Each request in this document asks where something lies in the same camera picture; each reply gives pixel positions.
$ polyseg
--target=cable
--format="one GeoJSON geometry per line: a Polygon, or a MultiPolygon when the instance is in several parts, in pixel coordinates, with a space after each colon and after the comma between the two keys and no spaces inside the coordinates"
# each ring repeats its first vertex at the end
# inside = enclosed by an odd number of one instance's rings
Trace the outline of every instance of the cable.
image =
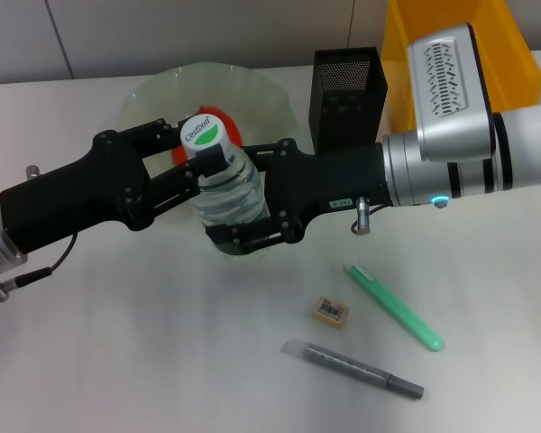
{"type": "Polygon", "coordinates": [[[24,273],[22,275],[18,275],[17,277],[14,277],[13,278],[15,282],[14,289],[19,289],[21,287],[27,286],[28,284],[32,284],[33,282],[36,282],[43,278],[50,277],[52,273],[56,271],[58,267],[62,264],[62,262],[64,262],[64,260],[69,256],[70,251],[72,250],[72,247],[76,243],[77,238],[78,238],[78,233],[75,233],[74,235],[72,235],[72,239],[70,239],[69,246],[66,247],[66,250],[64,250],[64,253],[62,253],[62,256],[50,268],[42,268],[36,271],[24,273]]]}
{"type": "Polygon", "coordinates": [[[75,233],[74,235],[72,235],[72,239],[70,239],[69,246],[66,247],[66,250],[64,251],[64,253],[62,253],[62,256],[50,267],[50,270],[52,272],[56,271],[56,269],[58,269],[58,267],[62,264],[62,262],[64,262],[64,260],[66,260],[66,258],[69,256],[70,251],[72,251],[72,247],[74,247],[74,244],[76,243],[77,238],[78,238],[78,233],[75,233]]]}
{"type": "Polygon", "coordinates": [[[381,209],[384,209],[385,207],[390,207],[391,204],[387,203],[386,205],[378,205],[377,207],[374,207],[369,211],[369,215],[374,214],[375,212],[379,212],[381,209]]]}

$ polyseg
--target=screw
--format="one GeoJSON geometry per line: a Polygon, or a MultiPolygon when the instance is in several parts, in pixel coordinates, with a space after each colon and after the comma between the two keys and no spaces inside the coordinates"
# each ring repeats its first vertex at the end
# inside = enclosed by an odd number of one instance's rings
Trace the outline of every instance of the screw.
{"type": "Polygon", "coordinates": [[[36,167],[35,165],[29,165],[26,167],[26,179],[34,179],[40,176],[40,169],[36,167]]]}

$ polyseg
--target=ventilation grille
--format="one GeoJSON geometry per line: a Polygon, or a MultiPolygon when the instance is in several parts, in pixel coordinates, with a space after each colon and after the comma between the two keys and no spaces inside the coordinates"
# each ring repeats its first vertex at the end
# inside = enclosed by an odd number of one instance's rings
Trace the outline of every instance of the ventilation grille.
{"type": "Polygon", "coordinates": [[[321,59],[318,71],[323,91],[364,90],[369,76],[371,56],[355,55],[321,59]]]}
{"type": "Polygon", "coordinates": [[[431,112],[443,117],[465,109],[468,105],[454,43],[432,43],[425,50],[425,56],[431,112]]]}

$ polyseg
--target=plastic water bottle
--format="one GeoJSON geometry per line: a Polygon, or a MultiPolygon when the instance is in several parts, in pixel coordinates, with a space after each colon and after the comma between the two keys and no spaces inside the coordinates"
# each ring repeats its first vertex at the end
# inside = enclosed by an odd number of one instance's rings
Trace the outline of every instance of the plastic water bottle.
{"type": "MultiPolygon", "coordinates": [[[[226,170],[208,178],[200,176],[200,194],[190,200],[204,226],[250,223],[269,215],[259,172],[246,153],[230,142],[218,117],[191,117],[182,125],[180,139],[189,158],[217,144],[225,153],[226,170]]],[[[233,243],[216,247],[227,254],[241,255],[233,243]]]]}

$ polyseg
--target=red object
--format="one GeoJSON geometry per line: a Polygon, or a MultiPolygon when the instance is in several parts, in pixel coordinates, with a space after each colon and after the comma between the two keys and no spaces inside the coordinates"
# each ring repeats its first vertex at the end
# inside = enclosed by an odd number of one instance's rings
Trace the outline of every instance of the red object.
{"type": "MultiPolygon", "coordinates": [[[[234,122],[232,117],[225,113],[223,110],[221,110],[220,108],[216,108],[215,106],[200,106],[200,108],[196,112],[196,115],[215,115],[216,117],[218,117],[223,122],[223,125],[226,128],[226,133],[228,134],[228,138],[231,143],[235,146],[243,147],[243,138],[241,137],[240,131],[236,127],[236,123],[234,122]]],[[[179,146],[176,149],[172,150],[172,160],[174,161],[174,165],[180,165],[188,160],[188,156],[184,150],[184,147],[179,146]]]]}

